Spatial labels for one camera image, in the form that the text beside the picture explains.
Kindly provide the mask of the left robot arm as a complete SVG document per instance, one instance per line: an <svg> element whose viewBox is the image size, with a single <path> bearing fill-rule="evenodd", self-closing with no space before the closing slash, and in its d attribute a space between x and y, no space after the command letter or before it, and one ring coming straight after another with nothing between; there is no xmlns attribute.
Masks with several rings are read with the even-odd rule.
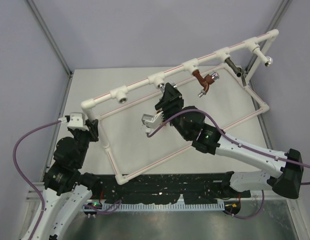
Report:
<svg viewBox="0 0 310 240"><path fill-rule="evenodd" d="M98 121L79 120L77 126L69 124L72 137L57 142L54 163L44 174L44 190L34 184L40 206L24 235L25 240L60 240L77 213L88 199L101 195L101 179L92 173L80 173L89 144L97 142Z"/></svg>

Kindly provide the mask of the chrome lever faucet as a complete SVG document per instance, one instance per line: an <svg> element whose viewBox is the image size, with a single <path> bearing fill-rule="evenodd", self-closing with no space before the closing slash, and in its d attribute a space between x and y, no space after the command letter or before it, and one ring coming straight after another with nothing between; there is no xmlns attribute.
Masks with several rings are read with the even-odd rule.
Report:
<svg viewBox="0 0 310 240"><path fill-rule="evenodd" d="M175 88L175 89L177 88L177 85L176 85L174 82L172 82L171 85L172 85L173 88ZM162 93L164 93L164 91L165 91L165 83L160 83L160 84L158 85L158 89L159 89Z"/></svg>

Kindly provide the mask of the white PVC pipe frame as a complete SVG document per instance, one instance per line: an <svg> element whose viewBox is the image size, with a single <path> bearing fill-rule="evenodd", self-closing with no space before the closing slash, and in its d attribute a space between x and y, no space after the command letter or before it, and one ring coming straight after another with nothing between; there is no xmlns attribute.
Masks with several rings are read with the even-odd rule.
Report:
<svg viewBox="0 0 310 240"><path fill-rule="evenodd" d="M194 58L188 60L182 63L181 65L178 65L169 70L152 74L145 79L113 89L104 95L85 100L81 102L81 109L83 110L84 114L87 115L88 119L94 120L96 119L96 116L93 112L94 107L108 100L116 99L117 102L121 104L121 107L104 114L105 117L109 117L112 114L133 107L134 105L137 105L153 97L154 95L151 94L143 98L140 98L132 103L127 103L127 94L129 92L142 88L146 85L154 85L158 89L158 91L162 93L162 98L159 101L160 106L157 109L158 112L157 115L153 117L152 122L148 122L145 125L149 129L151 129L152 126L162 127L165 125L165 123L160 122L159 119L166 119L168 113L170 112L175 113L177 112L178 108L183 107L182 95L178 91L177 86L165 83L164 80L167 77L173 76L180 72L189 72L192 75L191 78L180 82L179 86L182 86L183 84L186 84L193 80L197 80L199 84L203 87L203 89L198 95L199 97L202 97L207 94L210 85L212 85L219 78L219 75L218 73L214 72L212 74L208 74L207 76L203 77L198 67L200 64L205 63L207 61L220 59L221 64L215 66L213 69L214 70L226 69L235 79L237 79L241 87L259 105L259 108L255 112L226 126L226 130L229 130L269 110L269 105L266 102L264 102L248 84L260 63L263 63L266 67L272 65L273 59L271 57L266 56L265 54L270 48L271 44L277 38L278 34L279 31L277 29L272 29L263 35L249 38L247 40L242 41L241 43L235 44L230 47L221 48L211 54L202 56L200 58ZM251 53L253 53L257 57L257 59L254 61L251 69L248 72L245 72L241 68L237 67L230 58L231 52L240 49L248 49Z"/></svg>

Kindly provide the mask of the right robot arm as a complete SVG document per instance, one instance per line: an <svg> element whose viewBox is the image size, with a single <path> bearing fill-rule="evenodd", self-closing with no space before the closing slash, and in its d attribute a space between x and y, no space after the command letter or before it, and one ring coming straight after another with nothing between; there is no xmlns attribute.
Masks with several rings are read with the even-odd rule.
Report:
<svg viewBox="0 0 310 240"><path fill-rule="evenodd" d="M205 123L208 114L195 106L185 107L181 92L170 83L165 85L155 109L162 112L163 123L175 127L197 151L232 158L258 168L269 176L265 185L276 194L288 199L299 197L304 171L299 151L257 147L226 134L216 122Z"/></svg>

